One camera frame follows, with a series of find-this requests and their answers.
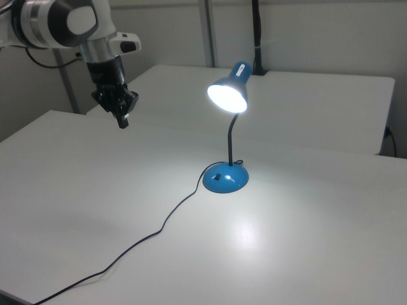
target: white table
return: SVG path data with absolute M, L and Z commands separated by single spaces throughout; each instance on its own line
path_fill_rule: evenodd
M 407 162 L 235 138 L 164 232 L 48 304 L 405 304 Z M 223 136 L 49 112 L 0 144 L 0 290 L 30 302 L 157 230 Z
M 151 123 L 224 135 L 230 122 L 207 98 L 206 88 L 230 69 L 157 65 L 129 83 L 140 95 L 129 123 Z M 380 152 L 394 80 L 269 72 L 251 76 L 249 108 L 235 135 L 353 153 Z M 102 107 L 89 116 L 111 118 Z

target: blue desk lamp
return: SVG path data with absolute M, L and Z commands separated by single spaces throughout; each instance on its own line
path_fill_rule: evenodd
M 247 109 L 246 83 L 251 74 L 252 68 L 247 62 L 238 62 L 227 78 L 221 78 L 208 88 L 208 95 L 216 105 L 235 113 L 228 132 L 229 162 L 210 167 L 203 176 L 204 186 L 215 193 L 238 191 L 249 181 L 249 174 L 242 162 L 233 162 L 231 131 L 239 113 Z

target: wall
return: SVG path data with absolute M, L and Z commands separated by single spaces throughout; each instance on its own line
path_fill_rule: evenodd
M 395 78 L 389 125 L 407 158 L 407 3 L 274 4 L 260 14 L 267 69 Z M 213 17 L 219 66 L 252 62 L 251 7 L 215 2 Z M 390 139 L 383 148 L 393 155 Z
M 32 51 L 40 62 L 55 65 L 50 50 Z M 58 70 L 31 62 L 24 49 L 0 51 L 0 141 L 49 110 L 71 112 Z
M 128 1 L 111 2 L 128 4 Z M 127 82 L 156 64 L 205 67 L 197 2 L 185 5 L 171 2 L 179 1 L 169 1 L 166 5 L 113 7 L 111 15 L 117 31 L 136 33 L 141 40 L 141 51 L 122 57 Z M 63 51 L 63 56 L 65 60 L 69 60 L 74 56 L 74 51 Z M 86 113 L 97 105 L 90 96 L 95 87 L 86 65 L 75 64 L 67 70 L 81 112 Z

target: lamp base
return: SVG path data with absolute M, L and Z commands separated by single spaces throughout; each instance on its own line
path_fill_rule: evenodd
M 203 185 L 214 193 L 232 193 L 244 187 L 249 181 L 247 170 L 239 164 L 229 166 L 228 162 L 210 167 L 203 176 Z

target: black power cord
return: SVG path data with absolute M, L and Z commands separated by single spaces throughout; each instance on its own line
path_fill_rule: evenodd
M 81 60 L 80 58 L 80 53 L 77 53 L 76 56 L 77 58 L 75 58 L 74 60 L 71 60 L 70 62 L 67 62 L 63 65 L 44 65 L 41 62 L 38 62 L 34 57 L 32 57 L 30 51 L 28 48 L 25 48 L 25 52 L 27 53 L 28 57 L 37 65 L 39 65 L 42 68 L 47 68 L 47 69 L 59 69 L 59 68 L 63 68 L 66 67 L 67 65 L 73 64 L 74 62 L 77 62 L 79 60 Z
M 129 252 L 129 251 L 130 251 L 131 249 L 133 249 L 135 246 L 140 245 L 142 242 L 144 242 L 144 241 L 146 241 L 146 240 L 148 240 L 148 239 L 150 239 L 150 238 L 152 238 L 152 237 L 154 237 L 154 236 L 159 235 L 159 234 L 163 231 L 163 229 L 164 229 L 164 227 L 165 227 L 165 224 L 166 224 L 167 221 L 170 219 L 171 215 L 179 208 L 180 205 L 182 205 L 186 200 L 190 199 L 190 198 L 197 192 L 198 186 L 199 186 L 199 182 L 201 181 L 202 177 L 204 176 L 204 173 L 208 170 L 208 168 L 210 168 L 211 166 L 213 166 L 213 165 L 215 165 L 215 164 L 219 164 L 219 163 L 224 163 L 224 162 L 215 162 L 215 163 L 212 163 L 211 165 L 208 165 L 208 166 L 203 170 L 203 172 L 202 172 L 202 173 L 200 174 L 200 176 L 199 176 L 199 179 L 198 179 L 197 186 L 196 186 L 195 190 L 194 190 L 191 194 L 189 194 L 187 197 L 185 197 L 183 200 L 181 200 L 181 202 L 178 203 L 178 204 L 176 205 L 176 207 L 168 214 L 167 218 L 164 220 L 163 225 L 161 226 L 161 229 L 159 229 L 157 232 L 154 232 L 154 233 L 152 233 L 152 234 L 150 234 L 150 235 L 148 235 L 148 236 L 142 238 L 142 239 L 139 240 L 137 243 L 134 243 L 131 247 L 127 248 L 126 251 L 124 251 L 122 254 L 120 254 L 119 256 L 117 256 L 117 258 L 116 258 L 110 265 L 108 265 L 108 267 L 106 267 L 106 268 L 103 269 L 102 271 L 97 272 L 97 273 L 95 273 L 95 274 L 92 274 L 92 275 L 90 275 L 90 276 L 87 276 L 86 278 L 83 278 L 82 280 L 79 280 L 79 281 L 77 281 L 76 283 L 73 283 L 72 285 L 69 285 L 68 287 L 66 287 L 66 288 L 64 288 L 64 289 L 62 289 L 62 290 L 60 290 L 60 291 L 58 291 L 57 293 L 55 293 L 55 294 L 53 294 L 53 295 L 51 295 L 51 296 L 49 296 L 49 297 L 43 299 L 42 301 L 39 301 L 39 302 L 37 302 L 37 303 L 35 303 L 35 304 L 33 304 L 33 305 L 40 305 L 40 304 L 42 304 L 42 303 L 45 303 L 46 301 L 49 301 L 50 299 L 53 299 L 54 297 L 56 297 L 56 296 L 58 296 L 58 295 L 60 295 L 60 294 L 63 294 L 65 291 L 67 291 L 67 290 L 69 290 L 69 289 L 71 289 L 71 288 L 73 288 L 73 287 L 79 285 L 80 283 L 83 283 L 84 281 L 87 281 L 87 280 L 89 280 L 89 279 L 91 279 L 91 278 L 94 278 L 95 276 L 98 276 L 98 275 L 103 275 L 103 274 L 104 274 L 106 271 L 108 271 L 114 264 L 116 264 L 119 259 L 121 259 L 127 252 Z M 242 160 L 238 160 L 238 161 L 236 161 L 235 163 L 241 165 L 241 164 L 243 163 L 243 161 L 242 161 Z
M 5 5 L 0 7 L 0 15 L 6 13 L 7 11 L 10 11 L 12 6 L 13 6 L 13 1 L 8 1 Z
M 396 147 L 396 140 L 394 140 L 394 135 L 393 135 L 393 131 L 392 128 L 389 126 L 386 126 L 385 130 L 384 130 L 384 136 L 383 138 L 387 138 L 388 136 L 390 136 L 392 138 L 393 141 L 393 150 L 394 150 L 394 157 L 397 157 L 397 147 Z

